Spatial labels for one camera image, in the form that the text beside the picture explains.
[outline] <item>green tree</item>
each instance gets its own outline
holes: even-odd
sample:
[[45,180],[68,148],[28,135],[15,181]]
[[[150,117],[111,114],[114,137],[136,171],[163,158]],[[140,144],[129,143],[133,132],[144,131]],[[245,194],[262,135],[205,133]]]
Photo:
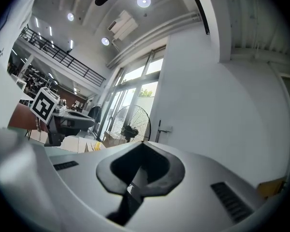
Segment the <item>green tree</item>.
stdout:
[[150,97],[152,95],[152,93],[153,93],[153,91],[147,91],[147,89],[145,89],[145,90],[141,89],[139,97]]

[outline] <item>recessed ceiling light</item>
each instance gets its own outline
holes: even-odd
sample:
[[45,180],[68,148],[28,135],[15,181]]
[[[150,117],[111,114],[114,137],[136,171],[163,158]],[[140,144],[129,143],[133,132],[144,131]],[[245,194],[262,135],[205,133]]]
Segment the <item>recessed ceiling light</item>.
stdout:
[[14,54],[17,56],[17,53],[12,49],[12,52],[14,52]]
[[74,20],[74,15],[72,13],[68,13],[68,20],[73,21]]
[[151,4],[151,0],[137,0],[137,4],[142,8],[147,8]]
[[102,42],[103,45],[109,45],[110,44],[110,41],[108,40],[108,38],[102,38],[101,42]]

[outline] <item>standing fan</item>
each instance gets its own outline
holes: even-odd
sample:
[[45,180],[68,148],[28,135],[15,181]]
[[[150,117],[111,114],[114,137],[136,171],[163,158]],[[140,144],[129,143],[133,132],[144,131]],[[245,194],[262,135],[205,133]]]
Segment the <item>standing fan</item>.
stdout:
[[148,114],[140,106],[126,106],[115,116],[111,132],[114,136],[114,145],[148,141],[151,133]]

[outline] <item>desk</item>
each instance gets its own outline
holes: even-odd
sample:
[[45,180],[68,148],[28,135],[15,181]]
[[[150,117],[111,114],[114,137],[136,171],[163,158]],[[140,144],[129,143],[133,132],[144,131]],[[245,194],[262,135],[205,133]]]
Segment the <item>desk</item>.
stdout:
[[31,98],[29,95],[23,93],[23,94],[21,95],[20,100],[24,100],[24,101],[33,101],[34,99]]
[[35,95],[35,96],[37,95],[35,92],[33,92],[33,91],[31,91],[31,90],[30,90],[29,92],[30,92],[31,94]]

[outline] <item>white column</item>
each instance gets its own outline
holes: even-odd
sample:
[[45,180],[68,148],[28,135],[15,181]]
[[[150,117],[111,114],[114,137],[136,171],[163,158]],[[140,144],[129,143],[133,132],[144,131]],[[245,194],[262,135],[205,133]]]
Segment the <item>white column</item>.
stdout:
[[18,74],[18,77],[19,78],[22,78],[23,77],[23,75],[25,74],[28,66],[31,64],[31,62],[33,61],[33,59],[34,59],[34,55],[31,54],[30,57],[28,58],[28,60],[26,61],[26,63],[24,64],[24,66],[21,68],[21,71]]

